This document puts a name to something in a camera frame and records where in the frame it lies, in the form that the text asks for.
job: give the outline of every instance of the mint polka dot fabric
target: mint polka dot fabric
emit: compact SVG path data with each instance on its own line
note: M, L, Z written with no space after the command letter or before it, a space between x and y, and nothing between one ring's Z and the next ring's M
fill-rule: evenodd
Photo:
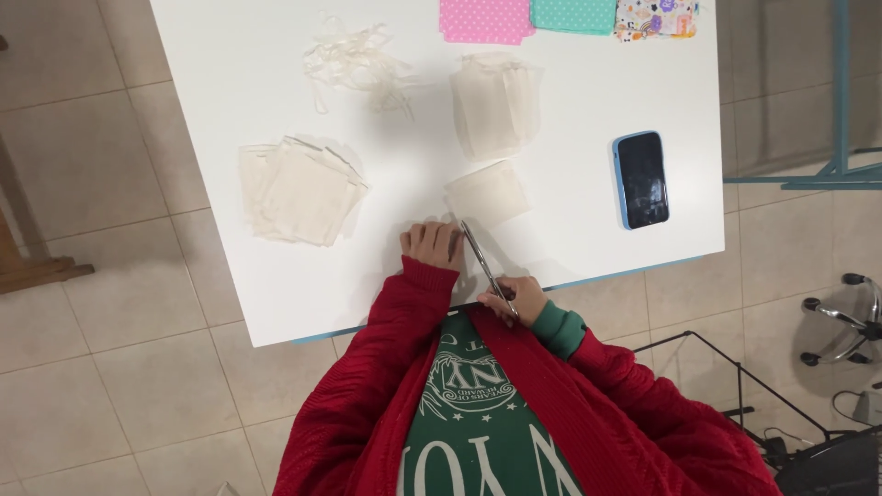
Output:
M617 0L531 0L533 26L579 34L612 34Z

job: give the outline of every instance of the green sleeve cuff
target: green sleeve cuff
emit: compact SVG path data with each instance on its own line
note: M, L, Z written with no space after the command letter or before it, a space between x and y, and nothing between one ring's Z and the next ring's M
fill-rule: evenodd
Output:
M542 346L566 361L585 337L585 321L576 312L561 310L549 300L531 330Z

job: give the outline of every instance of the hand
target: hand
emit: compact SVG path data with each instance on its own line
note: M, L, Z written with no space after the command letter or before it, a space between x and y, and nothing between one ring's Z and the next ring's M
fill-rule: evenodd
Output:
M532 327L549 301L536 278L498 277L497 284L499 284L503 295L511 299L514 309L518 311L520 316L520 323ZM508 327L514 324L515 318L512 309L508 307L508 303L504 299L496 296L496 293L493 292L493 286L489 286L486 292L478 295L478 301L492 309L497 317L505 321Z
M462 238L454 222L414 224L399 236L401 253L424 264L457 272L462 268Z

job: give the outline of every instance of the phone screen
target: phone screen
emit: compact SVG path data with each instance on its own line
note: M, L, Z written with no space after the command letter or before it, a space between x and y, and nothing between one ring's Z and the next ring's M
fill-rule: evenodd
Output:
M667 221L662 137L657 132L647 132L622 139L616 153L628 227L637 229Z

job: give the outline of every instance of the blue metal frame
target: blue metal frame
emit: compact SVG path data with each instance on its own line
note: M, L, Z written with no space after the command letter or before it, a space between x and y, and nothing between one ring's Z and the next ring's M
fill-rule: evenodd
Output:
M781 183L782 190L882 190L882 162L848 168L848 158L852 154L882 152L882 147L848 152L848 93L851 88L848 1L833 0L833 158L815 176L724 177L723 183Z

